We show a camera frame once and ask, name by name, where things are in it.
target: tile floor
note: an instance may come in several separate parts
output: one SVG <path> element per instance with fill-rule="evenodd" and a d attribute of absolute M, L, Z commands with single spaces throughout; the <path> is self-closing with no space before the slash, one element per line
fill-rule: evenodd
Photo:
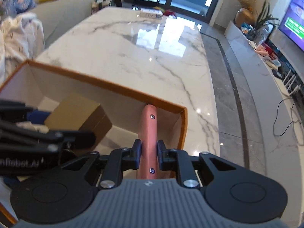
<path fill-rule="evenodd" d="M 260 174 L 265 171 L 265 153 L 260 122 L 250 88 L 224 31 L 202 23 L 200 30 L 209 62 L 218 117 L 220 156 L 244 166 L 244 150 L 248 150 L 250 169 Z M 244 114 L 248 149 L 243 147 L 243 136 L 234 90 L 229 78 L 219 40 L 232 71 Z"/>

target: television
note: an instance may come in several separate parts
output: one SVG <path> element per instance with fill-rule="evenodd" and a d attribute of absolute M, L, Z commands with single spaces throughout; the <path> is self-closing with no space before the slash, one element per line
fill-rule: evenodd
<path fill-rule="evenodd" d="M 304 51 L 304 0 L 291 0 L 279 30 Z"/>

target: ribbed gray plate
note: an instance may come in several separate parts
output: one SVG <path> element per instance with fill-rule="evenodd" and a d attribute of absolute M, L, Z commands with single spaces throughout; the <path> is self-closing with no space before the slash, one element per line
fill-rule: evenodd
<path fill-rule="evenodd" d="M 99 191 L 92 205 L 76 218 L 54 225 L 37 225 L 20 221 L 14 228 L 253 228 L 254 226 L 287 228 L 279 219 L 252 225 L 223 218 L 206 204 L 198 190 L 182 188 L 175 179 L 124 179 L 116 189 Z"/>

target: blue floral pillow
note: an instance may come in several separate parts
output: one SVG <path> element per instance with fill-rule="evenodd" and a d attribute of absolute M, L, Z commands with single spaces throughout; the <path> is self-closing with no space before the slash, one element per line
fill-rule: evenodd
<path fill-rule="evenodd" d="M 7 15 L 12 17 L 33 9 L 35 6 L 34 0 L 2 0 L 2 7 L 6 10 Z"/>

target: patterned fabric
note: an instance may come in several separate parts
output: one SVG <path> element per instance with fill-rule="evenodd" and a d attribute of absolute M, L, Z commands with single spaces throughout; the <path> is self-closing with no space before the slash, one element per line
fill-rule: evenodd
<path fill-rule="evenodd" d="M 26 59 L 44 51 L 44 34 L 34 13 L 8 17 L 0 25 L 0 85 Z"/>
<path fill-rule="evenodd" d="M 34 0 L 2 0 L 2 8 L 6 10 L 7 15 L 12 17 L 33 9 L 35 6 Z"/>

